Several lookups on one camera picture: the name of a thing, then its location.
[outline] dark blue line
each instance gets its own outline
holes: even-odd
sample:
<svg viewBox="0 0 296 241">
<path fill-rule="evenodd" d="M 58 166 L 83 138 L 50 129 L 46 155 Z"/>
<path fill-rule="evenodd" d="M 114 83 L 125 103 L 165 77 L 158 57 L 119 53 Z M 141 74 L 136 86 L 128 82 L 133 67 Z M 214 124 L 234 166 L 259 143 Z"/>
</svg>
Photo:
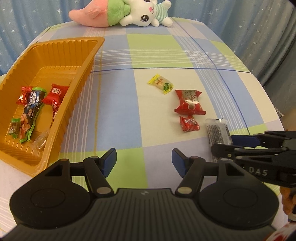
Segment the dark blue line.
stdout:
<svg viewBox="0 0 296 241">
<path fill-rule="evenodd" d="M 204 51 L 204 49 L 198 44 L 198 42 L 196 42 L 195 41 L 195 39 L 175 20 L 175 19 L 173 19 L 191 38 L 192 38 L 192 40 L 202 49 L 202 51 Z M 237 101 L 235 100 L 235 98 L 234 98 L 234 96 L 233 96 L 233 94 L 231 93 L 231 91 L 230 91 L 230 89 L 229 89 L 229 87 L 228 87 L 228 85 L 226 84 L 226 82 L 225 82 L 225 80 L 223 79 L 223 77 L 222 77 L 222 75 L 221 75 L 221 73 L 220 73 L 220 71 L 219 71 L 219 69 L 217 68 L 217 66 L 215 65 L 215 63 L 213 62 L 213 60 L 208 56 L 208 54 L 206 53 L 206 51 L 204 51 L 204 53 L 206 54 L 206 56 L 211 60 L 211 62 L 213 63 L 213 65 L 216 67 L 216 70 L 218 71 L 218 73 L 219 73 L 219 75 L 220 75 L 220 77 L 222 78 L 222 80 L 223 80 L 223 82 L 225 83 L 225 85 L 226 85 L 226 87 L 228 88 L 228 90 L 229 90 L 229 92 L 230 92 L 230 94 L 231 94 L 231 96 L 232 96 L 232 98 L 233 98 L 233 100 L 234 100 L 234 102 L 235 102 L 235 104 L 237 105 L 237 108 L 239 109 L 239 112 L 241 113 L 241 115 L 242 115 L 242 111 L 240 110 L 240 108 L 239 108 L 239 105 L 237 104 Z M 243 121 L 244 121 L 244 123 L 245 123 L 245 125 L 246 125 L 246 128 L 247 128 L 247 130 L 248 130 L 248 133 L 249 133 L 249 135 L 251 135 L 250 134 L 250 131 L 249 131 L 249 128 L 248 128 L 248 126 L 247 126 L 247 123 L 246 123 L 246 120 L 244 119 L 244 116 L 242 115 L 242 118 L 243 118 Z"/>
<path fill-rule="evenodd" d="M 105 69 L 105 70 L 94 70 L 91 73 L 112 71 L 112 70 L 127 70 L 127 69 L 211 69 L 211 70 L 226 70 L 226 71 L 235 71 L 249 73 L 248 71 L 234 70 L 234 69 L 217 69 L 217 68 L 199 68 L 199 67 L 142 67 L 142 68 L 123 68 L 123 69 Z"/>
</svg>

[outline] plaid tablecloth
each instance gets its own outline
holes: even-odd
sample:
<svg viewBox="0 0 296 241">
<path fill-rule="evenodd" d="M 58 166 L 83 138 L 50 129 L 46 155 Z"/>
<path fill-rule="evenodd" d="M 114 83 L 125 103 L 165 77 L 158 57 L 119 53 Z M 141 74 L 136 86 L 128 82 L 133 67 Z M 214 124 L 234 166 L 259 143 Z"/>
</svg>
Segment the plaid tablecloth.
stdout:
<svg viewBox="0 0 296 241">
<path fill-rule="evenodd" d="M 69 22 L 47 28 L 35 42 L 81 36 L 106 40 L 77 101 L 60 156 L 79 162 L 116 148 L 118 160 L 108 177 L 114 189 L 175 190 L 181 178 L 171 162 L 173 148 L 187 156 L 210 158 L 206 118 L 227 119 L 231 134 L 283 129 L 257 79 L 201 22 L 174 18 L 170 28 L 92 28 Z M 195 116 L 200 131 L 183 133 L 174 112 L 179 103 L 175 91 L 164 95 L 147 84 L 155 74 L 167 78 L 175 89 L 202 92 L 199 101 L 207 114 Z M 0 161 L 2 234 L 15 225 L 9 198 L 28 180 Z M 83 178 L 74 181 L 85 186 Z M 280 207 L 274 225 L 283 226 L 286 220 Z"/>
</svg>

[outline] ribbed black surface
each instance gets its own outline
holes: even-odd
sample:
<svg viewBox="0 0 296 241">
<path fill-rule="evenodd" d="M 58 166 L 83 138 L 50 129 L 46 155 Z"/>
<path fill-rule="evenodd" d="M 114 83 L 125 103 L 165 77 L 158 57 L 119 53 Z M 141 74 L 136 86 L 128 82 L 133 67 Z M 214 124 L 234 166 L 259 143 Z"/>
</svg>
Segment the ribbed black surface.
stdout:
<svg viewBox="0 0 296 241">
<path fill-rule="evenodd" d="M 170 189 L 120 189 L 98 199 L 79 221 L 53 230 L 19 225 L 3 241 L 262 241 L 274 230 L 266 226 L 239 231 L 218 226 L 205 218 L 190 199 Z"/>
</svg>

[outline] human hand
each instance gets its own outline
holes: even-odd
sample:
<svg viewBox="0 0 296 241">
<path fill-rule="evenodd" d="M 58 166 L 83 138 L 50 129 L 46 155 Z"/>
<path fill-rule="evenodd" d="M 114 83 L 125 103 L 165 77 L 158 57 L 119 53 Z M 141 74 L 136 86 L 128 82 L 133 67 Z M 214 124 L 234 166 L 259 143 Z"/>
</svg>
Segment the human hand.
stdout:
<svg viewBox="0 0 296 241">
<path fill-rule="evenodd" d="M 280 193 L 282 194 L 281 203 L 283 204 L 283 211 L 285 214 L 289 215 L 293 212 L 294 206 L 296 205 L 296 194 L 291 197 L 291 189 L 280 187 Z"/>
</svg>

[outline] plush toy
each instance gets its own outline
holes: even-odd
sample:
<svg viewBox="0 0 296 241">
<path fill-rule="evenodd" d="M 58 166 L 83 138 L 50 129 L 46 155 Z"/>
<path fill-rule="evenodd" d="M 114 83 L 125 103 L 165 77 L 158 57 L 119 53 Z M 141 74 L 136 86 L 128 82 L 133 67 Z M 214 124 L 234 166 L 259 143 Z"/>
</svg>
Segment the plush toy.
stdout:
<svg viewBox="0 0 296 241">
<path fill-rule="evenodd" d="M 85 26 L 109 27 L 118 24 L 130 10 L 122 0 L 92 0 L 83 9 L 71 10 L 69 17 Z"/>
<path fill-rule="evenodd" d="M 165 0 L 92 0 L 85 8 L 71 10 L 69 17 L 85 26 L 108 27 L 120 23 L 122 26 L 135 24 L 146 27 L 159 24 L 170 27 L 173 21 L 168 17 L 172 3 Z"/>
<path fill-rule="evenodd" d="M 157 0 L 123 0 L 131 7 L 131 12 L 120 20 L 122 26 L 128 24 L 135 24 L 146 27 L 151 24 L 158 27 L 159 24 L 170 27 L 173 23 L 172 19 L 168 17 L 168 9 L 172 3 L 165 0 L 157 4 Z"/>
</svg>

